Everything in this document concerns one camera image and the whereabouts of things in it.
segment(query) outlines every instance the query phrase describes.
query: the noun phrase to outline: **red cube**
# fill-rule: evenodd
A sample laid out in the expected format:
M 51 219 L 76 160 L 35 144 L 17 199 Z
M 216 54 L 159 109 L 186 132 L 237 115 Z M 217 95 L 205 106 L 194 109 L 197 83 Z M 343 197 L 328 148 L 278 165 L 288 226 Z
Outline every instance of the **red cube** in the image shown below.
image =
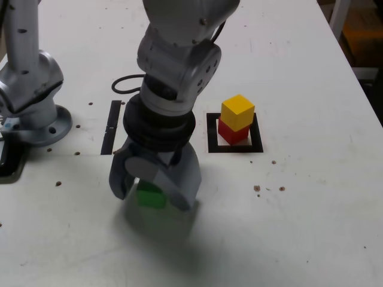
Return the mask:
M 247 139 L 249 136 L 249 129 L 250 126 L 247 126 L 237 132 L 234 132 L 223 121 L 221 121 L 221 117 L 218 118 L 218 133 L 225 139 L 225 141 L 227 141 L 229 145 L 235 145 L 236 143 Z

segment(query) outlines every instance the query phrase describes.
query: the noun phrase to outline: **yellow cube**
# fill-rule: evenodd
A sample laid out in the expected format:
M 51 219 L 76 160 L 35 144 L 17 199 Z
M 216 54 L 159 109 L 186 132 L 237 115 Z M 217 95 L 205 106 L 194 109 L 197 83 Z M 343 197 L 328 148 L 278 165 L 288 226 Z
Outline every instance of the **yellow cube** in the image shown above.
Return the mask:
M 239 94 L 222 103 L 221 121 L 234 132 L 253 123 L 255 106 Z

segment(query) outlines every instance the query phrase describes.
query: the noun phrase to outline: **mounting bolt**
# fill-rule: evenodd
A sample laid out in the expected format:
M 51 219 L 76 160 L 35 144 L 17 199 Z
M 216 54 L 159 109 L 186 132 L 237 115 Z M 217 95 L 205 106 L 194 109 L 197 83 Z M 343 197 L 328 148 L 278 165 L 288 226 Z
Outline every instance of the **mounting bolt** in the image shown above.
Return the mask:
M 208 21 L 206 19 L 199 19 L 199 23 L 202 25 L 202 26 L 206 26 L 208 24 Z

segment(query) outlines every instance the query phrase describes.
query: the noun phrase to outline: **stacked cubes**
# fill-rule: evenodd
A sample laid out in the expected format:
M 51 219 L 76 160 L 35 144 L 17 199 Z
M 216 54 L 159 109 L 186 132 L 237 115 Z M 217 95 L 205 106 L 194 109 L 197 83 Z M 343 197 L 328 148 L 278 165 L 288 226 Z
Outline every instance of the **stacked cubes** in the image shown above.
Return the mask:
M 254 110 L 255 106 L 240 94 L 222 103 L 218 133 L 229 145 L 247 139 Z

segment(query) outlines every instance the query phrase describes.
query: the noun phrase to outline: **table surface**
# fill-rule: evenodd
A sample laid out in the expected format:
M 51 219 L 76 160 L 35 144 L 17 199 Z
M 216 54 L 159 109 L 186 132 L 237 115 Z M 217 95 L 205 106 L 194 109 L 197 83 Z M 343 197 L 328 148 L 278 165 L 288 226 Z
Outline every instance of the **table surface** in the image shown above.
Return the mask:
M 194 108 L 203 178 L 186 214 L 115 198 L 113 157 L 100 155 L 111 101 L 129 100 L 110 85 L 140 72 L 141 1 L 51 0 L 39 12 L 40 47 L 65 75 L 56 103 L 81 128 L 32 150 L 0 187 L 2 287 L 381 286 L 383 130 L 316 1 L 243 0 L 228 20 Z M 209 154 L 206 113 L 239 93 L 256 105 L 265 151 Z

